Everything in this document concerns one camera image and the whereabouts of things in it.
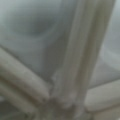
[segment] white rod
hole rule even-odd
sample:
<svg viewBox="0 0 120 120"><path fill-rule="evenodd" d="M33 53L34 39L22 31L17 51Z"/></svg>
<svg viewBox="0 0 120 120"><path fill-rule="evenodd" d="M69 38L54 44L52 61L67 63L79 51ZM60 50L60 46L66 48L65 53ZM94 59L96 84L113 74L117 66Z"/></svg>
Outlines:
<svg viewBox="0 0 120 120"><path fill-rule="evenodd" d="M55 91L64 106L76 104L78 109L83 109L113 5L114 0L78 1L61 81Z"/></svg>
<svg viewBox="0 0 120 120"><path fill-rule="evenodd" d="M2 48L0 48L0 75L40 102L49 99L49 89L45 81Z"/></svg>
<svg viewBox="0 0 120 120"><path fill-rule="evenodd" d="M22 112L34 114L36 106L28 99L21 91L10 85L4 79L0 79L0 94L5 97L12 105L17 107Z"/></svg>
<svg viewBox="0 0 120 120"><path fill-rule="evenodd" d="M76 99L76 76L81 68L83 53L88 42L88 35L96 12L98 0L79 0L73 21L69 44L60 83L56 86L56 96L60 102L71 106Z"/></svg>
<svg viewBox="0 0 120 120"><path fill-rule="evenodd" d="M99 55L102 41L105 37L114 3L114 0L98 0L98 7L87 38L88 42L83 52L83 59L76 77L76 85L78 89L76 106L78 106L79 103L81 104L81 98L85 98L86 96L89 81Z"/></svg>

